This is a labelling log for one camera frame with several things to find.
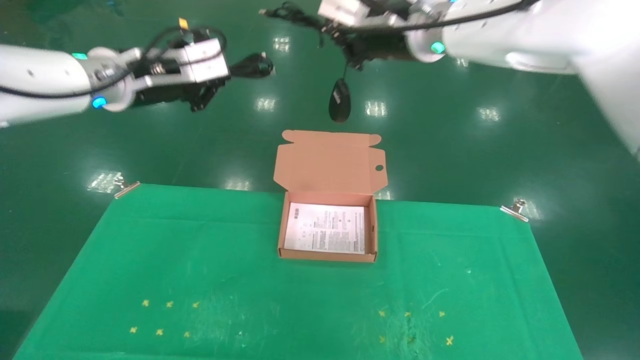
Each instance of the box flap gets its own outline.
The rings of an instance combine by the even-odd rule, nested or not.
[[[289,191],[374,193],[387,185],[380,135],[285,130],[273,179]]]

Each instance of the green table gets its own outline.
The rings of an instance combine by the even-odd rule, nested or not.
[[[581,359],[529,226],[379,201],[375,264],[279,259],[282,194],[114,200],[23,359]]]

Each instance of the instruction sheet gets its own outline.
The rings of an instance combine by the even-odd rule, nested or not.
[[[291,203],[284,248],[364,254],[364,207]]]

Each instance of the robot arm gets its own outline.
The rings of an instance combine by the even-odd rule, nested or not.
[[[67,54],[0,45],[0,127],[88,108],[118,112],[176,100],[188,102],[191,111],[200,111],[232,76],[261,78],[273,70],[264,53],[230,68],[223,54],[223,36],[221,40],[210,38],[208,30],[189,35],[193,37],[189,41],[183,37],[167,50],[151,48],[146,53],[140,48],[96,47],[87,54]],[[243,74],[247,61],[266,62],[267,71]],[[114,81],[121,74],[126,76]],[[82,91],[100,88],[89,94]]]
[[[300,18],[286,9],[263,14]],[[640,160],[638,12],[636,0],[322,0],[317,14],[325,21],[314,28],[356,70],[376,58],[432,63],[448,54],[527,72],[578,75]]]

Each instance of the computer mouse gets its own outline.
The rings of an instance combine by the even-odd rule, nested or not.
[[[335,82],[329,97],[329,116],[335,122],[345,122],[351,114],[351,93],[344,78]]]

